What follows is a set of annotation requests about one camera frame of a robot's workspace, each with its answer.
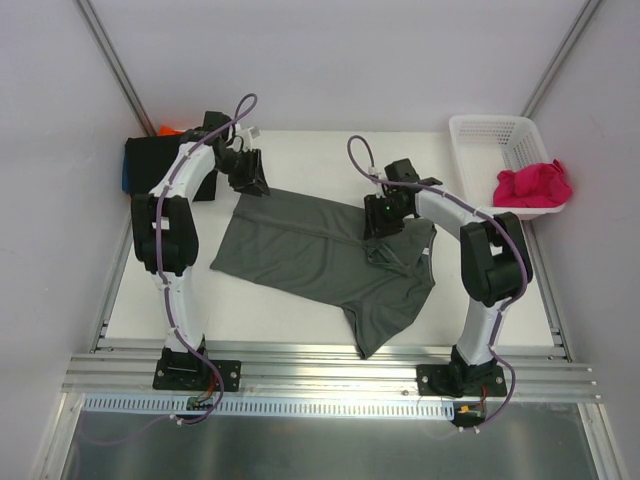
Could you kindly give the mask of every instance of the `white laundry basket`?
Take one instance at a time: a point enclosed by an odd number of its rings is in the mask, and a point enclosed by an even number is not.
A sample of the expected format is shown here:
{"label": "white laundry basket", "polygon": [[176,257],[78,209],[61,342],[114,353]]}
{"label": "white laundry basket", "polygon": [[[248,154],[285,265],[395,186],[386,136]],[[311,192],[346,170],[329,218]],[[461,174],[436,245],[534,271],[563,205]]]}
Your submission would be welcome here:
{"label": "white laundry basket", "polygon": [[493,192],[502,170],[520,170],[534,163],[551,163],[538,129],[525,117],[457,115],[449,120],[453,156],[463,197],[487,213],[513,212],[531,220],[555,208],[493,207]]}

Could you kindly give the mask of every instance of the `crumpled red fabric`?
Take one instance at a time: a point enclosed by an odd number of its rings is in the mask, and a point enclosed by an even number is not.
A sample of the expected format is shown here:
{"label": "crumpled red fabric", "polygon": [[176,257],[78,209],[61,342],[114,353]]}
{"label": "crumpled red fabric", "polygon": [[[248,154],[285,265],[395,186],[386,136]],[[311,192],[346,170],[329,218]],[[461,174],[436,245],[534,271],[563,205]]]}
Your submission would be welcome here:
{"label": "crumpled red fabric", "polygon": [[558,160],[529,165],[517,172],[504,170],[498,174],[500,183],[493,193],[493,206],[559,207],[573,193],[565,177],[566,170]]}

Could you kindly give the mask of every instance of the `white table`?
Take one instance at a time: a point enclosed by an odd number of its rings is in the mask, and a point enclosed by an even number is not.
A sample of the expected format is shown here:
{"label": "white table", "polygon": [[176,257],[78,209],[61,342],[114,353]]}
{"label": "white table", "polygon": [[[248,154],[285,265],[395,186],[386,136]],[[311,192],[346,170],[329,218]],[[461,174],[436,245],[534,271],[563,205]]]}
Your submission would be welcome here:
{"label": "white table", "polygon": [[[370,182],[351,166],[346,154],[349,132],[262,132],[267,182],[273,188],[363,206]],[[409,157],[421,177],[436,177],[459,192],[448,134],[367,133],[379,168]],[[364,148],[357,145],[366,166]],[[193,204],[200,240],[193,281],[197,308],[207,319],[209,340],[354,345],[341,309],[209,270],[239,195],[218,178],[216,200]],[[468,296],[460,278],[459,243],[444,230],[433,250],[433,288],[415,323],[388,345],[453,345],[464,324]],[[161,304],[151,276],[131,249],[113,308],[107,338],[164,339]],[[499,344],[553,346],[536,280],[507,315]]]}

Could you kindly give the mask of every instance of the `orange object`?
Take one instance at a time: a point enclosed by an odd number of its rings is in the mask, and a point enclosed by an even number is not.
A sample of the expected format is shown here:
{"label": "orange object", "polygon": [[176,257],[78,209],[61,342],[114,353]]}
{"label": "orange object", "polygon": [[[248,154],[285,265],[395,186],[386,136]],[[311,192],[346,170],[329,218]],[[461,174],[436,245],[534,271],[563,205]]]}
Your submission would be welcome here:
{"label": "orange object", "polygon": [[166,125],[161,125],[160,130],[158,130],[159,137],[166,137],[168,135],[180,135],[182,132],[179,130],[174,130],[171,127],[167,127]]}

